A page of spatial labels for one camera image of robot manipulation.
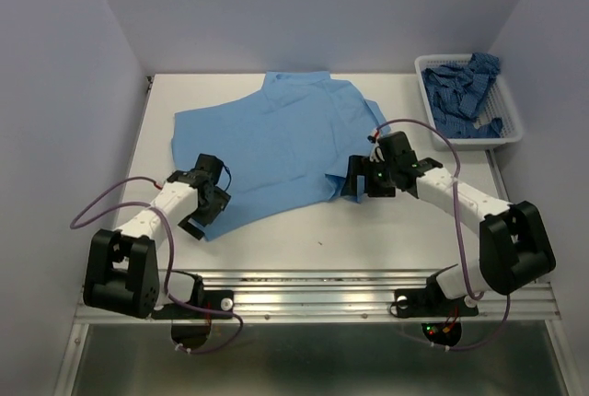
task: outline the metal frame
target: metal frame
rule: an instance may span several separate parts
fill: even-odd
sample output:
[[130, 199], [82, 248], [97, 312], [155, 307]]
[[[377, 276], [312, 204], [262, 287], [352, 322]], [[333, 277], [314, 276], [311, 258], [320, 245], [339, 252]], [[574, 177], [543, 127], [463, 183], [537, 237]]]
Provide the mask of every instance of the metal frame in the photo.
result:
[[[388, 308], [397, 290], [421, 287], [434, 271], [349, 272], [198, 272], [209, 290], [230, 288], [234, 312], [245, 323], [407, 322], [394, 318]], [[500, 320], [505, 297], [487, 293], [474, 320]], [[512, 295], [512, 320], [555, 320], [559, 313], [549, 284], [528, 285]], [[432, 319], [411, 321], [431, 322]], [[189, 320], [175, 320], [175, 323]], [[169, 323], [138, 320], [79, 304], [75, 323]], [[235, 323], [216, 320], [215, 323]]]
[[[507, 199], [494, 153], [487, 152], [499, 197]], [[207, 289], [231, 288], [235, 292], [234, 312], [251, 323], [399, 323], [388, 306], [397, 290], [420, 287], [433, 274], [428, 270], [399, 271], [206, 271], [198, 272]], [[171, 288], [174, 288], [173, 277]], [[469, 321], [500, 320], [504, 297], [487, 293], [479, 303], [480, 315]], [[560, 321], [552, 288], [538, 282], [512, 294], [510, 320], [544, 320], [560, 372], [570, 395], [583, 394], [571, 349]], [[410, 320], [426, 322], [433, 320]], [[55, 395], [71, 394], [90, 324], [170, 324], [169, 320], [138, 320], [84, 306], [80, 299]], [[175, 320], [174, 323], [194, 323]], [[216, 320], [215, 323], [235, 323]]]
[[70, 339], [65, 348], [64, 361], [59, 370], [59, 376], [55, 385], [55, 396], [72, 394], [75, 385], [75, 376], [82, 360], [84, 345], [88, 333], [87, 324], [74, 324], [70, 332]]

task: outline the plastic basket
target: plastic basket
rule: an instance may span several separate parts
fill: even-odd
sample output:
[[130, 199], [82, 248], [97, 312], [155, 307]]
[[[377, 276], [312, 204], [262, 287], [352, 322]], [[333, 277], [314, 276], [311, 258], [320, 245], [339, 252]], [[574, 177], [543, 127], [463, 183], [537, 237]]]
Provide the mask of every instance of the plastic basket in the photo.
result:
[[[472, 54], [446, 54], [446, 55], [424, 55], [415, 60], [415, 71], [417, 72], [418, 80], [420, 82], [420, 89], [422, 90], [423, 105], [427, 113], [428, 123], [435, 127], [433, 121], [432, 109], [430, 101], [427, 98], [425, 85], [423, 84], [422, 71], [426, 68], [437, 67], [441, 64], [454, 62], [460, 65], [466, 65], [470, 61]], [[506, 143], [515, 143], [522, 139], [524, 130], [515, 109], [514, 100], [505, 85], [505, 81], [501, 75], [497, 76], [497, 80], [489, 91], [485, 110], [481, 113], [475, 121], [475, 126], [479, 127], [482, 124], [491, 122], [493, 118], [501, 118], [503, 120], [503, 129], [500, 138], [451, 138], [450, 142], [459, 150], [484, 150], [493, 149], [494, 147], [504, 145]], [[448, 146], [438, 137], [432, 133], [433, 147], [437, 150], [448, 150]]]

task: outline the robotic arm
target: robotic arm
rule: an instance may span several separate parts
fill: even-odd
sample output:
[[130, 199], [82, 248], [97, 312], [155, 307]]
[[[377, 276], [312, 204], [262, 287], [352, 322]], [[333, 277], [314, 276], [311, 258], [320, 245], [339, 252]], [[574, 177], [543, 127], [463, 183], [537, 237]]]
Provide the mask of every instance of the robotic arm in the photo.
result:
[[[224, 167], [216, 157], [199, 155], [193, 169], [177, 170], [167, 179], [151, 206], [163, 212], [171, 224], [201, 239], [204, 233], [192, 223], [201, 227], [211, 224], [231, 198], [216, 186]], [[114, 230], [99, 230], [90, 243], [85, 304], [136, 318], [149, 316], [160, 288], [156, 249], [165, 239], [162, 221], [150, 208]], [[124, 260], [128, 261], [127, 270], [117, 267]], [[194, 276], [192, 280], [189, 302], [199, 307], [202, 279]]]
[[[495, 291], [509, 295], [543, 274], [556, 261], [538, 210], [528, 202], [510, 204], [456, 180], [442, 164], [418, 160], [402, 132], [377, 140], [379, 157], [351, 156], [342, 195], [358, 193], [358, 177], [364, 177], [369, 197], [394, 197], [396, 189], [433, 204], [454, 216], [453, 184], [457, 183], [461, 222], [479, 236], [479, 259], [468, 263], [468, 277], [475, 293]], [[434, 274], [423, 289], [402, 289], [391, 313], [399, 318], [443, 317], [460, 308], [461, 316], [476, 316], [476, 308], [464, 302], [468, 294], [461, 265]]]

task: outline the table surface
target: table surface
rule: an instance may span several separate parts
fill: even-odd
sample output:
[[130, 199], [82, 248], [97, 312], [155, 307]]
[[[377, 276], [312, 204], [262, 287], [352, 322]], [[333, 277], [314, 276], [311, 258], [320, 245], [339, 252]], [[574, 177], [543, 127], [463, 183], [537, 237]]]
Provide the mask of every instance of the table surface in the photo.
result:
[[[256, 75], [157, 75], [144, 112], [130, 176], [164, 180], [173, 170], [170, 141], [174, 113], [240, 99], [261, 87]], [[388, 119], [426, 120], [415, 75], [341, 74], [333, 78], [355, 84], [367, 99], [378, 102]], [[449, 170], [449, 152], [433, 150], [429, 132], [420, 126], [404, 130], [418, 157], [433, 157]], [[497, 195], [484, 151], [461, 152], [461, 180]], [[151, 201], [148, 183], [132, 182], [123, 201]], [[122, 210], [121, 224], [132, 210]], [[469, 256], [478, 254], [477, 238], [465, 228]], [[183, 270], [431, 270], [458, 262], [453, 218], [435, 207], [400, 193], [393, 199], [344, 199], [284, 212], [234, 230], [211, 241], [197, 241], [176, 227], [175, 268]], [[160, 268], [167, 264], [167, 244], [158, 251]]]

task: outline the black clamp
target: black clamp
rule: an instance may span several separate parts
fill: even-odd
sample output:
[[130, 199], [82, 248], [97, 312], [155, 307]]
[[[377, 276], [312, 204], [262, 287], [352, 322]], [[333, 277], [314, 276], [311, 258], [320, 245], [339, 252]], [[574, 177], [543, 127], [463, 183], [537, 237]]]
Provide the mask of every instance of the black clamp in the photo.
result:
[[176, 170], [167, 182], [185, 182], [199, 191], [199, 206], [178, 223], [179, 227], [196, 239], [202, 239], [204, 232], [191, 221], [202, 227], [208, 226], [225, 210], [231, 195], [216, 186], [221, 178], [225, 164], [212, 155], [200, 154], [194, 169]]
[[432, 158], [418, 160], [404, 132], [385, 135], [377, 141], [384, 161], [350, 156], [341, 195], [356, 196], [358, 178], [364, 177], [364, 193], [369, 197], [390, 198], [395, 196], [396, 189], [401, 189], [417, 198], [416, 180], [428, 170], [442, 167]]

